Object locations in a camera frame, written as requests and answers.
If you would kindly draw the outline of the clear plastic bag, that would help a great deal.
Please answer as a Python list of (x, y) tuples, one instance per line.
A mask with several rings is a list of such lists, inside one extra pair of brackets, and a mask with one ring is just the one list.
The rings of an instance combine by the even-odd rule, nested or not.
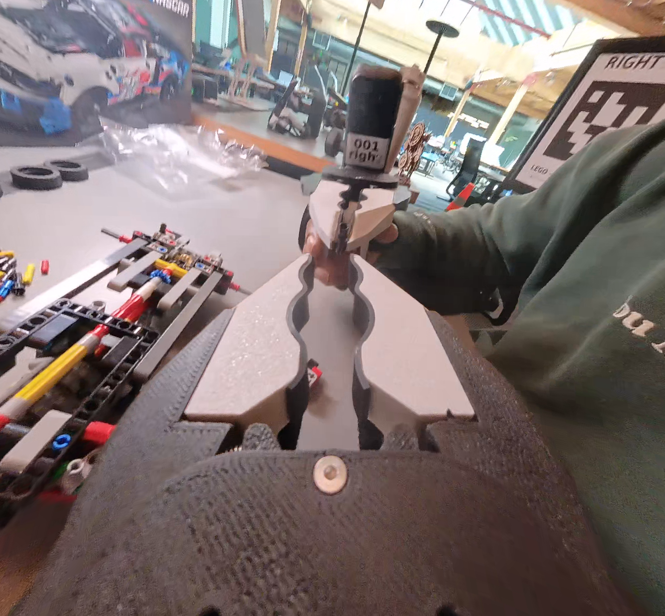
[(103, 119), (100, 143), (117, 171), (170, 200), (237, 190), (268, 169), (267, 156), (223, 129), (183, 124), (136, 128)]

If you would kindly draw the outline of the orange traffic cone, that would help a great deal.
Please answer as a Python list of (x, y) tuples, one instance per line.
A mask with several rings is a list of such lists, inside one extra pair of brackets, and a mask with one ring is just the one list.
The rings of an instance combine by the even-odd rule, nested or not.
[(453, 198), (453, 200), (448, 204), (445, 209), (445, 212), (451, 212), (460, 208), (463, 208), (467, 201), (469, 200), (471, 193), (475, 188), (475, 184), (470, 182), (460, 191), (460, 193)]

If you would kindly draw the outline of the black office chair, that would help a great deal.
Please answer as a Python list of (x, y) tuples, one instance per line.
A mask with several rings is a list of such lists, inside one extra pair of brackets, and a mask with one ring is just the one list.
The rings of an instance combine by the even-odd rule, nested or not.
[(476, 181), (485, 145), (486, 140), (469, 139), (460, 168), (446, 189), (451, 200), (454, 200), (468, 184)]

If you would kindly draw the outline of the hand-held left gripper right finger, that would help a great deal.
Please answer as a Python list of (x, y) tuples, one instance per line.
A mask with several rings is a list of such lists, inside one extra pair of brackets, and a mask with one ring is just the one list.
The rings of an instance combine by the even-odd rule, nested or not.
[(350, 259), (353, 404), (359, 424), (470, 421), (476, 413), (425, 307), (358, 255)]

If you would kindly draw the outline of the wooden easel frame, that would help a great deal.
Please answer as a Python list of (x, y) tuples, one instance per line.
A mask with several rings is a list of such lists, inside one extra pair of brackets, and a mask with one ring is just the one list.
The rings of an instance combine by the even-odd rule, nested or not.
[(239, 59), (233, 66), (226, 100), (252, 112), (264, 112), (270, 102), (249, 96), (251, 87), (274, 89), (267, 77), (256, 78), (256, 71), (269, 72), (271, 54), (282, 0), (271, 1), (271, 15), (265, 21), (264, 0), (235, 0)]

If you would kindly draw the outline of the white marker sign board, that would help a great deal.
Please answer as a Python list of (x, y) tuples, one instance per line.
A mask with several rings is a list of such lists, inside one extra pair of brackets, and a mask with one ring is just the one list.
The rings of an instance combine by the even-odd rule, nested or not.
[(664, 120), (664, 36), (597, 40), (513, 164), (502, 189), (537, 189), (606, 132)]

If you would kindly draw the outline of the black racing seat frame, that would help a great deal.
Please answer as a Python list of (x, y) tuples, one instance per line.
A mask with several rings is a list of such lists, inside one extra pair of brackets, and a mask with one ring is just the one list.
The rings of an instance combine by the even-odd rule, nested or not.
[(314, 74), (313, 86), (308, 88), (310, 102), (298, 92), (299, 80), (294, 77), (271, 111), (267, 128), (278, 134), (287, 134), (304, 140), (315, 140), (321, 130), (327, 107), (327, 87), (322, 76)]

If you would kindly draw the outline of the pile of small lego pieces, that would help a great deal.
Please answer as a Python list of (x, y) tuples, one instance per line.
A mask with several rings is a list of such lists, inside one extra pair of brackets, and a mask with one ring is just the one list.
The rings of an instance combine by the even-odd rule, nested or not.
[(24, 259), (1, 248), (1, 306), (26, 302), (38, 284), (51, 273), (51, 259)]

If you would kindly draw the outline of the person's green sweatshirt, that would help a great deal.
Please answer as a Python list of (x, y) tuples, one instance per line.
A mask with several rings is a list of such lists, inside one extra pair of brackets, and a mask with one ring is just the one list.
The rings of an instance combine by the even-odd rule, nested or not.
[(489, 358), (566, 464), (606, 553), (664, 614), (664, 123), (601, 137), (536, 192), (465, 213), (521, 288)]

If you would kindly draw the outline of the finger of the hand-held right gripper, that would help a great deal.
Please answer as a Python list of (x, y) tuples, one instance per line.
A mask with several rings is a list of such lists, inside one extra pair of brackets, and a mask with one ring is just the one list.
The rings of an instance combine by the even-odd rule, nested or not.
[(346, 190), (315, 190), (310, 196), (310, 217), (314, 230), (323, 244), (334, 248), (337, 229), (344, 210), (340, 207)]
[(347, 252), (366, 251), (370, 242), (386, 230), (395, 213), (394, 191), (363, 191), (354, 213)]

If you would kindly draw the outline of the lego set race car box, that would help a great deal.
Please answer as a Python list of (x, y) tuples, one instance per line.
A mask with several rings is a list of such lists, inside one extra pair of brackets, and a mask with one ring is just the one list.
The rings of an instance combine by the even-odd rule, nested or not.
[(191, 113), (192, 0), (1, 0), (1, 146)]

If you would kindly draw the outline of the person's right hand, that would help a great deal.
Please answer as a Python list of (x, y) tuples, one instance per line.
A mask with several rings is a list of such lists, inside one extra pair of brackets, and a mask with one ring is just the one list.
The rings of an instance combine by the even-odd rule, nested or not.
[[(365, 260), (376, 265), (380, 258), (380, 248), (388, 246), (398, 238), (398, 227), (392, 223), (387, 229), (370, 242)], [(350, 253), (337, 254), (328, 249), (319, 237), (309, 219), (304, 229), (302, 253), (310, 255), (314, 263), (314, 277), (323, 285), (345, 290), (349, 281)]]

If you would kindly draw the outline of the black disc on pole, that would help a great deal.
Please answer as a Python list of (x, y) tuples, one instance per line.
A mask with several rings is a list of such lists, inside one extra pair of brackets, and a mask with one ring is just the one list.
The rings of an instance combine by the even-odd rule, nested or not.
[(428, 74), (428, 71), (432, 65), (432, 61), (434, 60), (440, 41), (443, 38), (458, 38), (460, 35), (459, 29), (453, 25), (435, 19), (428, 19), (426, 21), (426, 27), (430, 32), (435, 34), (436, 38), (429, 52), (429, 56), (423, 70), (425, 75)]

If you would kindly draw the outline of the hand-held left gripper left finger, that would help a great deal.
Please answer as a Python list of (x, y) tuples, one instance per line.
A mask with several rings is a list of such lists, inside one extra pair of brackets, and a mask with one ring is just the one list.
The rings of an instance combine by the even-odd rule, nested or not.
[(301, 255), (231, 313), (184, 409), (188, 422), (295, 436), (309, 402), (308, 323), (314, 263)]

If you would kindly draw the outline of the lego car chassis assembly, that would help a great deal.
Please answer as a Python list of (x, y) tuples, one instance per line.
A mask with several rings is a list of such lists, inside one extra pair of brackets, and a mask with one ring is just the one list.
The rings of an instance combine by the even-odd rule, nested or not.
[(1, 527), (72, 502), (144, 383), (211, 296), (248, 295), (216, 253), (161, 224), (1, 322)]

